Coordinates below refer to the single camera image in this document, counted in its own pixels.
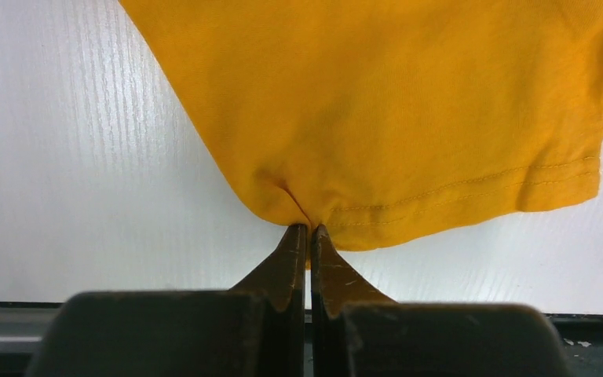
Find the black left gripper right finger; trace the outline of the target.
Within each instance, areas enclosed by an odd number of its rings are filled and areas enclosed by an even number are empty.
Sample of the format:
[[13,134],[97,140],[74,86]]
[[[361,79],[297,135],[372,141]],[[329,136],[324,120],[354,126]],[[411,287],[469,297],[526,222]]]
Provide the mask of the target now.
[[569,376],[552,324],[513,304],[400,303],[312,236],[317,376]]

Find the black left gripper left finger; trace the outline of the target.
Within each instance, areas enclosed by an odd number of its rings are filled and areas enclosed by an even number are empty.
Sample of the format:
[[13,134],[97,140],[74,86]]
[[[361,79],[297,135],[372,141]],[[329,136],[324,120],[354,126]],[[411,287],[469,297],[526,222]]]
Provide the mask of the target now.
[[221,291],[94,291],[65,302],[29,376],[300,376],[307,228]]

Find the yellow t-shirt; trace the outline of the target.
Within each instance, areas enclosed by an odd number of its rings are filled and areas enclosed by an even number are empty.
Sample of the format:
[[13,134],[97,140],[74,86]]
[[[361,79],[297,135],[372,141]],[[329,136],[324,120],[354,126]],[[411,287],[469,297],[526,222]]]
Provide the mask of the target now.
[[594,198],[603,1],[124,1],[239,199],[345,251]]

